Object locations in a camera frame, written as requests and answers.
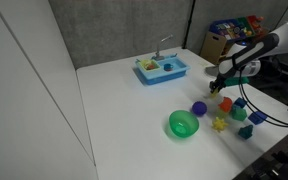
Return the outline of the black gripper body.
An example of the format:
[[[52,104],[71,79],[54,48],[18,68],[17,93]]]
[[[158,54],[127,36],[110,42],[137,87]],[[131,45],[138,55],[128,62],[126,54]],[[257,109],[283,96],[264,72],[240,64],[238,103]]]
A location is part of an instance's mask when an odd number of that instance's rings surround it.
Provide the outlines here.
[[[222,89],[226,86],[225,80],[226,80],[225,77],[223,77],[222,75],[218,75],[214,81],[210,82],[209,88],[213,86],[213,87],[215,87],[215,90],[217,87],[221,87],[221,89]]]

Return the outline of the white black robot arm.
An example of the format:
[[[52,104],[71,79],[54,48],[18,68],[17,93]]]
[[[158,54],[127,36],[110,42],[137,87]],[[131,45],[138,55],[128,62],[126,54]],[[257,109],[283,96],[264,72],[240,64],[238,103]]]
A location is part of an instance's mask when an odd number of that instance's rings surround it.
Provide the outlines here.
[[[234,51],[217,66],[217,76],[209,84],[210,92],[218,93],[226,87],[225,81],[233,77],[256,75],[262,57],[288,53],[288,22],[271,31],[258,41]]]

